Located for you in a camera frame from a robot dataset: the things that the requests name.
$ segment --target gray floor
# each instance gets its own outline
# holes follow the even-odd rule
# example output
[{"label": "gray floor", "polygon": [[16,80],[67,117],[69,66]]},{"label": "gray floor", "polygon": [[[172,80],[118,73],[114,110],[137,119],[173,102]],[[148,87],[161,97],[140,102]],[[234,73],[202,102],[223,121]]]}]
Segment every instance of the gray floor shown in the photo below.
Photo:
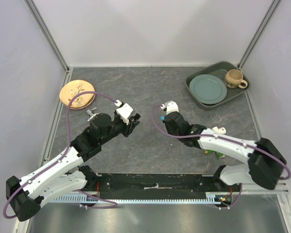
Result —
[{"label": "gray floor", "polygon": [[27,233],[287,233],[276,196],[243,195],[230,210],[203,205],[124,204],[85,210],[47,204]]},{"label": "gray floor", "polygon": [[[184,86],[185,78],[202,67],[105,67],[75,68],[72,80],[86,80],[96,91],[120,99],[141,115],[141,123],[124,138],[118,136],[103,146],[102,152],[89,160],[95,172],[119,173],[203,173],[212,174],[222,164],[235,165],[237,160],[226,157],[218,160],[214,155],[189,148],[174,138],[160,133],[151,123],[153,105],[175,101],[181,114],[191,124],[209,128],[225,127],[230,136],[257,139],[254,123],[245,95],[237,97],[216,109],[200,109]],[[97,97],[90,108],[113,116],[116,106],[103,97]],[[51,151],[51,158],[58,155],[66,145],[65,111],[63,108]],[[72,110],[70,128],[72,139],[88,126],[86,110]],[[162,111],[156,112],[160,122]]]}]

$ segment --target marble surface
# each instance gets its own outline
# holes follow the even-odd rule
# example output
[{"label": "marble surface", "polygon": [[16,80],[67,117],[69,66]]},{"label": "marble surface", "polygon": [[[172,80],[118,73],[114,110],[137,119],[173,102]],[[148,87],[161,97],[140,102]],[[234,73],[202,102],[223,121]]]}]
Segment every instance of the marble surface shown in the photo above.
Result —
[{"label": "marble surface", "polygon": [[[141,123],[125,138],[114,138],[102,147],[102,152],[87,161],[95,172],[110,173],[202,173],[213,174],[222,164],[239,162],[230,157],[218,160],[215,155],[206,155],[202,150],[189,148],[174,138],[160,133],[151,123],[150,110],[156,104],[173,100],[183,117],[191,124],[208,128],[225,127],[227,134],[248,140],[256,140],[257,134],[245,95],[222,106],[205,111],[200,109],[187,91],[184,81],[203,67],[102,67],[75,68],[72,80],[86,80],[96,91],[132,106],[141,115]],[[98,96],[89,108],[113,116],[116,106]],[[51,158],[66,146],[66,108],[63,108],[56,131]],[[157,110],[156,121],[164,128]],[[86,109],[71,110],[71,139],[88,126]]]}]

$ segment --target yellow plate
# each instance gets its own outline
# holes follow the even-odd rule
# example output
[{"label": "yellow plate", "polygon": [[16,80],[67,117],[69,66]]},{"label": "yellow plate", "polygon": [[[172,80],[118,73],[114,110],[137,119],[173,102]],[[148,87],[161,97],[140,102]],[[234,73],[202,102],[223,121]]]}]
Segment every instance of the yellow plate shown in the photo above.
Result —
[{"label": "yellow plate", "polygon": [[[78,93],[84,91],[95,91],[93,85],[84,80],[73,80],[68,82],[60,91],[59,99],[63,102],[64,105],[68,106],[71,99]],[[94,94],[84,94],[77,97],[70,109],[82,109],[89,105],[94,100]]]}]

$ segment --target gray tray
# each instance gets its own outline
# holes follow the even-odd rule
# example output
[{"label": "gray tray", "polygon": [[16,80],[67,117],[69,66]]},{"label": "gray tray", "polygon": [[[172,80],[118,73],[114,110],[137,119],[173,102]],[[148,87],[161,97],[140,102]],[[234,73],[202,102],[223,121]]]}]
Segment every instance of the gray tray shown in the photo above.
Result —
[{"label": "gray tray", "polygon": [[224,80],[224,76],[227,72],[229,72],[231,69],[238,69],[236,66],[234,66],[233,64],[231,64],[230,62],[218,62],[214,65],[211,65],[209,67],[207,67],[206,69],[201,70],[200,72],[197,72],[195,74],[192,74],[191,76],[189,76],[188,78],[186,78],[185,80],[185,85],[188,89],[188,91],[190,92],[190,94],[192,95],[193,99],[195,100],[195,102],[197,103],[197,105],[199,107],[201,107],[204,110],[210,110],[212,108],[218,107],[221,104],[224,104],[225,102],[228,102],[229,100],[234,99],[235,97],[245,93],[249,88],[250,88],[250,82],[249,80],[246,78],[245,75],[243,75],[243,79],[246,80],[248,82],[248,86],[245,89],[241,89],[241,88],[235,88],[235,89],[227,89],[227,95],[225,97],[224,100],[222,100],[220,103],[216,103],[216,104],[204,104],[202,102],[200,102],[191,92],[190,90],[190,82],[192,81],[193,78],[195,78],[197,75],[201,75],[201,74],[211,74],[214,75],[216,77],[218,77],[221,80]]}]

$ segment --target silver object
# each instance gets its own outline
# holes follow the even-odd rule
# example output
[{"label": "silver object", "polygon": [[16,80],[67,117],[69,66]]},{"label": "silver object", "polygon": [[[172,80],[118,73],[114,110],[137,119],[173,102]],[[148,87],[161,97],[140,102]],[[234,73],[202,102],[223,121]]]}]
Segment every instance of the silver object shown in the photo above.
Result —
[{"label": "silver object", "polygon": [[97,110],[97,108],[87,109],[86,113],[89,115],[87,121],[91,121],[98,113],[93,113],[93,111]]}]

